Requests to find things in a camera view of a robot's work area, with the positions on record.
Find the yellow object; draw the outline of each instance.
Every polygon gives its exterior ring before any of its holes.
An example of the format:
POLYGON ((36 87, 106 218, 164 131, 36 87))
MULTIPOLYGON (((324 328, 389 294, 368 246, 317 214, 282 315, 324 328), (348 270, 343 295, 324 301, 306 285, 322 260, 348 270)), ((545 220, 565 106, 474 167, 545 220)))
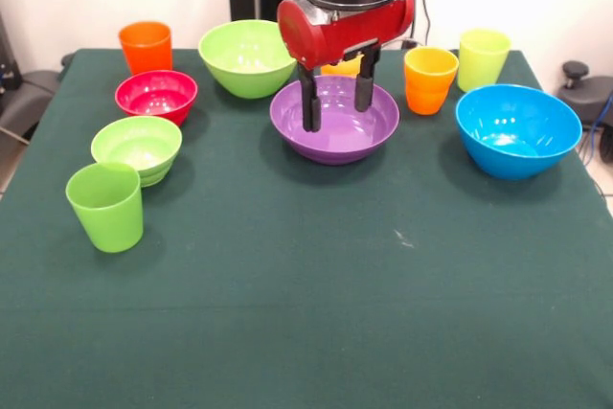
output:
POLYGON ((511 39, 498 31, 474 29, 462 34, 458 86, 468 92, 498 81, 511 39))
POLYGON ((356 77, 360 73, 362 55, 358 55, 349 61, 341 61, 336 65, 327 64, 322 66, 322 76, 347 76, 356 77))

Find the lime green cup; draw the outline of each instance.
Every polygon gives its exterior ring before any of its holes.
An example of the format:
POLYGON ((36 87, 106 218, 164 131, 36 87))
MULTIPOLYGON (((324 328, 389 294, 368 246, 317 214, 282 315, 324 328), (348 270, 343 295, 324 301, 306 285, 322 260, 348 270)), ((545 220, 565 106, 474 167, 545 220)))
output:
POLYGON ((503 33, 488 29, 465 32, 460 40, 460 89, 467 92, 496 83, 510 49, 511 40, 503 33))
POLYGON ((202 36, 198 52, 215 80, 246 100, 276 93, 296 67, 273 21, 245 19, 222 24, 202 36))
POLYGON ((66 197, 100 251, 125 251, 143 236, 141 178, 131 166, 96 163, 84 167, 68 181, 66 197))

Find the yellow cup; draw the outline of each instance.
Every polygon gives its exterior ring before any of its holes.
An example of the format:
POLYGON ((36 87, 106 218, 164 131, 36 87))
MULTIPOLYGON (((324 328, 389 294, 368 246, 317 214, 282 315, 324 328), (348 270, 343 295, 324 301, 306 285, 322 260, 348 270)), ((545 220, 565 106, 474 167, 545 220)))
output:
POLYGON ((409 109, 420 115, 434 115, 449 93, 458 72, 458 59, 448 50, 418 47, 404 56, 404 81, 409 109))
POLYGON ((336 65, 327 64, 322 66, 322 76, 347 76, 357 77, 360 73, 362 55, 358 55, 349 61, 341 61, 336 65))
POLYGON ((462 34, 460 40, 460 69, 458 86, 470 91, 498 81, 511 40, 498 31, 473 29, 462 34))

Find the orange cup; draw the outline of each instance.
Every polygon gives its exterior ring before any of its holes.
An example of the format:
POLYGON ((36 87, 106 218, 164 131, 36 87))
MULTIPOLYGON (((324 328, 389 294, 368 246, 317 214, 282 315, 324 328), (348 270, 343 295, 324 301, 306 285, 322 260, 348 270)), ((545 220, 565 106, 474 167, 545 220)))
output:
POLYGON ((172 70, 170 28, 156 21, 141 21, 119 32, 125 61, 130 72, 172 70))
POLYGON ((420 115, 434 115, 449 93, 459 61, 448 50, 417 47, 404 56, 404 81, 409 109, 420 115))

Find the blue cable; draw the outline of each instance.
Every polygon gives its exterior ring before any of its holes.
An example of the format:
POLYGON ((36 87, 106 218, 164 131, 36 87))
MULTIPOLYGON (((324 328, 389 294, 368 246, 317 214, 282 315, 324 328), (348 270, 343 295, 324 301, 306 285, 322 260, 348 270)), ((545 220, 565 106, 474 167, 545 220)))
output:
POLYGON ((590 136, 591 138, 591 148, 592 149, 590 151, 590 157, 587 159, 587 162, 585 162, 586 167, 590 164, 590 162, 594 158, 594 150, 596 149, 594 146, 594 143, 595 143, 594 137, 596 136, 596 128, 598 128, 598 126, 601 124, 602 119, 608 112, 609 108, 611 107, 611 104, 613 104, 613 93, 611 93, 611 95, 609 96, 609 99, 606 100, 606 104, 604 105, 604 108, 601 111, 601 115, 598 116, 598 119, 596 119, 596 121, 590 128, 590 132, 588 133, 588 136, 590 136))

